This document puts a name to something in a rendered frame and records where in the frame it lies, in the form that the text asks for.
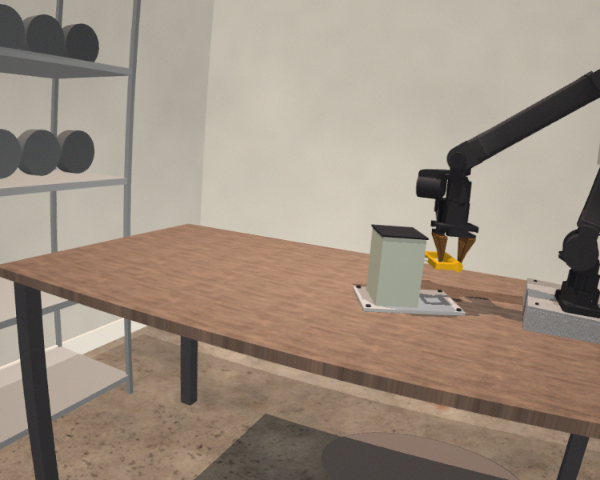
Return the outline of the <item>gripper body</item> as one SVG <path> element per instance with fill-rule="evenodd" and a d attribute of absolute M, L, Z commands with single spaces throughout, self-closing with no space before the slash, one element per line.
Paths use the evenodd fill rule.
<path fill-rule="evenodd" d="M 476 238 L 476 235 L 469 232 L 478 233 L 479 227 L 468 223 L 469 202 L 464 202 L 458 206 L 458 202 L 446 201 L 443 223 L 431 220 L 432 232 L 450 237 Z"/>

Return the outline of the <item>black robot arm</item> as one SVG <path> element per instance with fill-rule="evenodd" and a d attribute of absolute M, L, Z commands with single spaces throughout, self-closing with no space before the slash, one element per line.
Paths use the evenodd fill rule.
<path fill-rule="evenodd" d="M 597 98 L 600 98 L 600 69 L 584 74 L 532 106 L 451 149 L 446 159 L 450 166 L 448 171 L 420 170 L 416 183 L 417 197 L 435 199 L 436 220 L 443 223 L 446 200 L 458 202 L 458 206 L 470 201 L 472 182 L 466 176 L 470 175 L 474 165 Z M 443 198 L 445 193 L 446 197 Z M 558 252 L 558 258 L 571 269 L 567 281 L 562 282 L 560 290 L 556 290 L 555 297 L 566 313 L 600 318 L 600 262 L 597 246 L 600 236 L 600 167 L 577 227 L 564 238 L 563 255 L 562 251 Z"/>

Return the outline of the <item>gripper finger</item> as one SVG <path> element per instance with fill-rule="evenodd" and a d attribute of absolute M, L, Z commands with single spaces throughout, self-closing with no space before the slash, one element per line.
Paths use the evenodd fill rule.
<path fill-rule="evenodd" d="M 476 238 L 461 238 L 458 237 L 458 261 L 462 263 L 469 249 L 475 243 Z M 461 255 L 461 257 L 460 257 Z"/>
<path fill-rule="evenodd" d="M 442 235 L 442 234 L 436 234 L 434 232 L 431 232 L 431 234 L 432 234 L 432 237 L 433 237 L 433 240 L 434 240 L 434 244 L 435 244 L 436 249 L 437 249 L 438 261 L 442 262 L 443 258 L 444 258 L 444 253 L 445 253 L 445 250 L 446 250 L 446 243 L 447 243 L 448 237 L 445 236 L 445 235 Z"/>

